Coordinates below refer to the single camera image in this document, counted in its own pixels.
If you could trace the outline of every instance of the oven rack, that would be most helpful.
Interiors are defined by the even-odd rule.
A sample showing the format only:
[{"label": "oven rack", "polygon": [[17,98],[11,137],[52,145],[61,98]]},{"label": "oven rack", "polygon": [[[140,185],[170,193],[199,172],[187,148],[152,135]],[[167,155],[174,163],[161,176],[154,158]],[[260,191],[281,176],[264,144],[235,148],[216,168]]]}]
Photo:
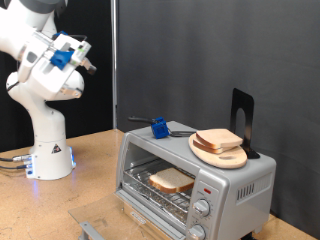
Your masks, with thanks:
[{"label": "oven rack", "polygon": [[163,193],[157,188],[151,186],[149,184],[149,177],[159,171],[168,169],[174,167],[177,170],[183,172],[184,174],[195,178],[193,175],[190,173],[177,168],[176,166],[168,163],[167,161],[164,161],[162,159],[157,159],[154,160],[150,163],[143,164],[142,166],[137,166],[135,168],[131,168],[127,171],[125,171],[125,174],[129,176],[130,178],[134,179],[137,181],[139,184],[143,185],[145,188],[150,190],[149,197],[152,197],[152,193],[156,194],[159,196],[161,199],[165,200],[167,203],[173,205],[174,207],[178,208],[180,211],[183,213],[187,214],[188,209],[190,206],[190,199],[191,199],[191,194],[192,194],[192,189],[189,189],[185,192],[177,192],[177,193]]}]

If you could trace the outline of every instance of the wooden plate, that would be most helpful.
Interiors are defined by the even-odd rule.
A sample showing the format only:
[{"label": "wooden plate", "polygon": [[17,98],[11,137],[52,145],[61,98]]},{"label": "wooden plate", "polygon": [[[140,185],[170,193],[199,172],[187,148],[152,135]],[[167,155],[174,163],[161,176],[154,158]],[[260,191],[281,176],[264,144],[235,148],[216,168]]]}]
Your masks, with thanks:
[{"label": "wooden plate", "polygon": [[193,145],[193,140],[195,138],[196,133],[190,136],[189,147],[198,158],[210,165],[219,168],[240,168],[247,162],[247,154],[239,146],[234,147],[221,154],[208,153]]}]

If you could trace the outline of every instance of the toaster oven timer dial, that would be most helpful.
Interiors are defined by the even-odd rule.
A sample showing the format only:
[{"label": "toaster oven timer dial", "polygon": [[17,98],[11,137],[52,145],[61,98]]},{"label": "toaster oven timer dial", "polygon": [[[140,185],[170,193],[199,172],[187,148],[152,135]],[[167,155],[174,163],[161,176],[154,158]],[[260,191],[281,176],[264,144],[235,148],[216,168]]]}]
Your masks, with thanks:
[{"label": "toaster oven timer dial", "polygon": [[209,215],[210,207],[209,203],[206,200],[198,200],[194,204],[192,204],[192,208],[200,214],[202,217],[206,217]]},{"label": "toaster oven timer dial", "polygon": [[204,240],[206,237],[206,233],[200,225],[194,225],[189,229],[188,234],[190,236],[190,239],[194,240]]}]

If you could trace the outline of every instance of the bread slice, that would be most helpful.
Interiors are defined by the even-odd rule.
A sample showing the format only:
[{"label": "bread slice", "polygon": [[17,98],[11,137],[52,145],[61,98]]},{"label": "bread slice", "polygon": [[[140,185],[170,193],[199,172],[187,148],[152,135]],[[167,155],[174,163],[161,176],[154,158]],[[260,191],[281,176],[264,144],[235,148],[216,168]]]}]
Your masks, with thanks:
[{"label": "bread slice", "polygon": [[184,192],[193,187],[194,179],[175,168],[168,168],[149,177],[149,184],[164,193]]},{"label": "bread slice", "polygon": [[234,148],[234,147],[225,147],[225,148],[218,148],[218,149],[210,148],[210,147],[207,147],[206,145],[202,144],[196,136],[194,136],[194,137],[195,138],[193,139],[193,145],[195,147],[200,148],[201,150],[209,152],[209,153],[220,154],[220,153],[223,153],[225,151],[230,150],[231,148]]},{"label": "bread slice", "polygon": [[242,138],[227,129],[210,129],[197,131],[197,139],[205,146],[218,149],[223,147],[235,147],[242,144]]}]

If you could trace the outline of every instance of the wooden table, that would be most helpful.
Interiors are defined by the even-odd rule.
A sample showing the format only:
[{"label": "wooden table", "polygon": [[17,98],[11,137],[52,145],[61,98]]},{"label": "wooden table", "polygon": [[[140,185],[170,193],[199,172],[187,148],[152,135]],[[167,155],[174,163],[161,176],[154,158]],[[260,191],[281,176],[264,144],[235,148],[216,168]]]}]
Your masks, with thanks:
[{"label": "wooden table", "polygon": [[[96,202],[115,191],[116,164],[123,133],[110,130],[68,139],[76,169],[54,181],[30,180],[24,170],[0,170],[0,240],[76,240],[81,234],[68,210]],[[0,157],[27,154],[29,148]],[[2,166],[20,165],[4,163]],[[270,215],[259,240],[315,240]]]}]

